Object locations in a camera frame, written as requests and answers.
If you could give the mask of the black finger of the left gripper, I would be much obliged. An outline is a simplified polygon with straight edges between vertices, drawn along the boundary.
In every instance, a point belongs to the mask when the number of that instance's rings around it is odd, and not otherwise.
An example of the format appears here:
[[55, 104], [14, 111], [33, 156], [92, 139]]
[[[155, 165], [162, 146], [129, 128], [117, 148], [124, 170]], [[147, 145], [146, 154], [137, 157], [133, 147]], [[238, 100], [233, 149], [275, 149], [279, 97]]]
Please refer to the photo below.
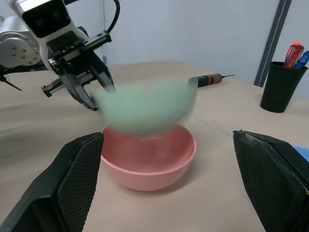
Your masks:
[[90, 53], [90, 70], [106, 92], [115, 92], [113, 79], [108, 67], [94, 52]]
[[86, 108], [97, 111], [95, 101], [84, 89], [84, 86], [95, 80], [92, 74], [83, 73], [76, 76], [75, 74], [64, 72], [60, 79], [69, 94]]

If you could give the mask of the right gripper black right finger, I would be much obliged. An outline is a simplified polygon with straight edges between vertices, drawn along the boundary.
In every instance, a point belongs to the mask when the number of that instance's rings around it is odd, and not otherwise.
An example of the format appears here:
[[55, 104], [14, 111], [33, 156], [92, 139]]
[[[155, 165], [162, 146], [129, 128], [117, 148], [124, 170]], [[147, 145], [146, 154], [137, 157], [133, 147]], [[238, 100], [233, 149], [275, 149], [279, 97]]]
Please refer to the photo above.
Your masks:
[[309, 232], [309, 162], [288, 142], [233, 132], [246, 193], [266, 232]]

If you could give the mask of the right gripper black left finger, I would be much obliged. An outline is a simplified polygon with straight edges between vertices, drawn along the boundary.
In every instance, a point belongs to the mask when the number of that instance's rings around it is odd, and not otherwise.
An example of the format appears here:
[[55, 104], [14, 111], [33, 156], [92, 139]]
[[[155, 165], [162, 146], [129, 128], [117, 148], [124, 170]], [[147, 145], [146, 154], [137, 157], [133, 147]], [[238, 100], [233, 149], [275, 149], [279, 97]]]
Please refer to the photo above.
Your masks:
[[96, 191], [104, 135], [96, 132], [62, 147], [33, 180], [0, 232], [82, 232]]

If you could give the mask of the green bowl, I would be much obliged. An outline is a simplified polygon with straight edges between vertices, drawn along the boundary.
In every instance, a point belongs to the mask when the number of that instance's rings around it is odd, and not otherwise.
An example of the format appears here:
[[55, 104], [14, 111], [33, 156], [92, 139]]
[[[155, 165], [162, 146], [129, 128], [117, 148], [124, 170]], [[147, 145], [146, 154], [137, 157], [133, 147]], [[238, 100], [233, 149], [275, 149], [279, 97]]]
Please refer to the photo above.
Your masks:
[[192, 112], [198, 78], [124, 85], [92, 93], [101, 121], [109, 129], [136, 137], [165, 133]]

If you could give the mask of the blue bowl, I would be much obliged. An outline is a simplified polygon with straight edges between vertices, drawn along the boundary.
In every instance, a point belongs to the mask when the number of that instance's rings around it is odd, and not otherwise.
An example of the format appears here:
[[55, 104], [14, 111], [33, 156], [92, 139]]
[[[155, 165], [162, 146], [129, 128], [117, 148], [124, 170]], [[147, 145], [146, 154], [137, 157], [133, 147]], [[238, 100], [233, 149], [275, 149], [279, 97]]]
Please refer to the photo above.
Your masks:
[[297, 152], [297, 155], [295, 155], [297, 160], [302, 157], [302, 159], [306, 160], [309, 163], [309, 148], [294, 146], [294, 149]]

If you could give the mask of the pink bowl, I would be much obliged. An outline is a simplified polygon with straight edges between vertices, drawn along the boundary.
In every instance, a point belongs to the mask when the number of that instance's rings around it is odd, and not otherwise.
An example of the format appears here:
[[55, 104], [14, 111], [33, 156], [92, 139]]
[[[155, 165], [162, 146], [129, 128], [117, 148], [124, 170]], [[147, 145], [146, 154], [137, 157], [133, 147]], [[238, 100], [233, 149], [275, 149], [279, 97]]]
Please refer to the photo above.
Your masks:
[[133, 190], [155, 191], [175, 184], [188, 170], [197, 145], [190, 131], [176, 125], [152, 137], [135, 137], [106, 127], [101, 160], [112, 179]]

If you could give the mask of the black plastic cup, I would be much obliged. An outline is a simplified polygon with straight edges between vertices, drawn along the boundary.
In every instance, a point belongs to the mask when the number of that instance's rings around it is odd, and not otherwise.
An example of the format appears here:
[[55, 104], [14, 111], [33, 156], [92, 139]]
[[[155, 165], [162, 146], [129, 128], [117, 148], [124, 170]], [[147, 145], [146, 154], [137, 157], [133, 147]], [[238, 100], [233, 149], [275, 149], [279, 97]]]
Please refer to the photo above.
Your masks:
[[273, 113], [285, 112], [307, 70], [307, 67], [288, 69], [283, 66], [283, 62], [271, 62], [260, 103], [261, 108]]

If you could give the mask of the black and red screwdriver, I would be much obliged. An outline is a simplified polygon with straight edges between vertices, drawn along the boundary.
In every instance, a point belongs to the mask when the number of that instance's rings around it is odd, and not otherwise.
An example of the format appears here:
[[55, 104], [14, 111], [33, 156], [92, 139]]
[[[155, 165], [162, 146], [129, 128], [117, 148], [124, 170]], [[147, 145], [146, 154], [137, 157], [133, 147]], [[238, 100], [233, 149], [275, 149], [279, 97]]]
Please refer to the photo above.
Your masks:
[[224, 78], [226, 77], [231, 77], [231, 76], [235, 76], [233, 75], [226, 75], [223, 76], [219, 73], [215, 73], [215, 74], [209, 74], [209, 75], [203, 75], [203, 76], [198, 76], [198, 84], [197, 87], [206, 87], [206, 86], [210, 86], [210, 85], [214, 85], [214, 84], [218, 84], [220, 83]]

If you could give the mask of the blue handled screwdriver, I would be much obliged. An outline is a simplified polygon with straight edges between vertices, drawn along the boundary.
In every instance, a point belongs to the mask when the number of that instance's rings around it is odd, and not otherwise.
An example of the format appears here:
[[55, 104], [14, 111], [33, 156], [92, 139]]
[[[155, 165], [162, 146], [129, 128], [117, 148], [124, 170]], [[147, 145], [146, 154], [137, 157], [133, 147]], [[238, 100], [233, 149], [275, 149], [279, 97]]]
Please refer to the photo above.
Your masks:
[[309, 61], [309, 50], [306, 51], [302, 57], [298, 60], [296, 65], [294, 66], [294, 69], [301, 70], [305, 67], [307, 62]]

